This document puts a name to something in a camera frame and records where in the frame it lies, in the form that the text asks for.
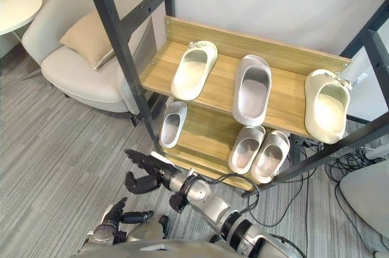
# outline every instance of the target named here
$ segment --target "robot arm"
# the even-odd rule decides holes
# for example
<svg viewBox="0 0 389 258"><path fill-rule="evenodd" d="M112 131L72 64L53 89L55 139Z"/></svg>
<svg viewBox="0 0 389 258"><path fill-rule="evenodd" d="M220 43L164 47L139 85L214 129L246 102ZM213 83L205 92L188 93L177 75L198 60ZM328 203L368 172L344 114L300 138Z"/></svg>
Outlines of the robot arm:
<svg viewBox="0 0 389 258"><path fill-rule="evenodd" d="M222 198L215 195L210 186L196 175L184 175L171 164L134 150L126 151L129 159L148 176L135 179L132 172L126 176L126 187L134 194L152 191L163 184L174 192L170 206L181 213L187 204L200 212L207 223L238 254L246 257L290 258L293 254L278 240L252 224Z"/></svg>

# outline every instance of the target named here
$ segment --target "table leg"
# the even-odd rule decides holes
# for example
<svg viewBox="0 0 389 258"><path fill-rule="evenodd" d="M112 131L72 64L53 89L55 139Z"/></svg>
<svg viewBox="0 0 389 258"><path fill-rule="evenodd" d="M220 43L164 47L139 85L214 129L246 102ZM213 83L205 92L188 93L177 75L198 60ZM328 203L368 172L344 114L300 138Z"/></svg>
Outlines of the table leg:
<svg viewBox="0 0 389 258"><path fill-rule="evenodd" d="M16 33L16 31L12 31L12 34L16 37L16 39L18 39L18 41L19 41L20 43L22 43L22 38L20 38L19 34Z"/></svg>
<svg viewBox="0 0 389 258"><path fill-rule="evenodd" d="M34 77L38 74L41 74L41 68L38 68L38 69L34 70L33 72L30 72L29 74L21 77L20 80L26 80L27 78Z"/></svg>
<svg viewBox="0 0 389 258"><path fill-rule="evenodd" d="M18 39L18 41L20 43L22 43L22 38L20 38L19 34L16 33L16 31L12 31L12 34L16 37L16 39ZM27 78L31 78L31 77L34 77L38 74L41 74L41 68L39 67L38 69L34 70L33 72L30 72L29 74L23 76L20 78L20 80L25 80Z"/></svg>

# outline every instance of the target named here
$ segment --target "slide sandal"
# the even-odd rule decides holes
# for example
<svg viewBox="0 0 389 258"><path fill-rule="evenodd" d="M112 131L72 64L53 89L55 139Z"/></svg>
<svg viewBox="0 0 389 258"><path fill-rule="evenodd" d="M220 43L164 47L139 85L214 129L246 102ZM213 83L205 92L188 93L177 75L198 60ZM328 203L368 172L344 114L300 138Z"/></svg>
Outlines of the slide sandal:
<svg viewBox="0 0 389 258"><path fill-rule="evenodd" d="M232 114L243 125L259 126L265 120L272 88L272 71L261 57L246 55L235 75Z"/></svg>
<svg viewBox="0 0 389 258"><path fill-rule="evenodd" d="M171 93L182 100L197 98L217 57L218 50L212 42L191 42L171 82Z"/></svg>
<svg viewBox="0 0 389 258"><path fill-rule="evenodd" d="M349 81L325 69L318 69L307 76L305 128L314 138L334 144L343 137L350 89Z"/></svg>
<svg viewBox="0 0 389 258"><path fill-rule="evenodd" d="M284 163L290 146L282 131L268 133L251 167L251 175L260 183L270 182Z"/></svg>
<svg viewBox="0 0 389 258"><path fill-rule="evenodd" d="M260 150L266 131L262 126L243 126L236 138L229 157L229 166L238 174L250 170L256 154Z"/></svg>
<svg viewBox="0 0 389 258"><path fill-rule="evenodd" d="M167 106L159 138L161 146L172 148L177 144L187 111L188 107L184 102L177 101Z"/></svg>

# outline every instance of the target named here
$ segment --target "white armchair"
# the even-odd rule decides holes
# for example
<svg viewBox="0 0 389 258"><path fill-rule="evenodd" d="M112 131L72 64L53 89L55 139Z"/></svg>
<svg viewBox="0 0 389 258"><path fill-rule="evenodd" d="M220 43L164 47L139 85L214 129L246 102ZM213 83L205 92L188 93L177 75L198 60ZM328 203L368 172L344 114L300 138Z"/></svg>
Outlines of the white armchair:
<svg viewBox="0 0 389 258"><path fill-rule="evenodd" d="M119 17L141 1L115 0ZM60 43L65 32L93 9L92 0L49 0L24 34L22 44L41 66L43 76L65 95L94 108L138 114L139 109L116 57L93 70L84 57ZM137 68L155 52L150 20L133 33L129 48Z"/></svg>

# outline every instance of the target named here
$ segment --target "pillow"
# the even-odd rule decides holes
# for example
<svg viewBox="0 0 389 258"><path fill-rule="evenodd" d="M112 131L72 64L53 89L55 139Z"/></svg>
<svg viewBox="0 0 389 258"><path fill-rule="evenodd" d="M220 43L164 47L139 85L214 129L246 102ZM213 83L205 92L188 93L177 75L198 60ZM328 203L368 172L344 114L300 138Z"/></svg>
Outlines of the pillow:
<svg viewBox="0 0 389 258"><path fill-rule="evenodd" d="M103 65L114 55L96 10L82 17L67 30L60 43L84 56L93 69Z"/></svg>

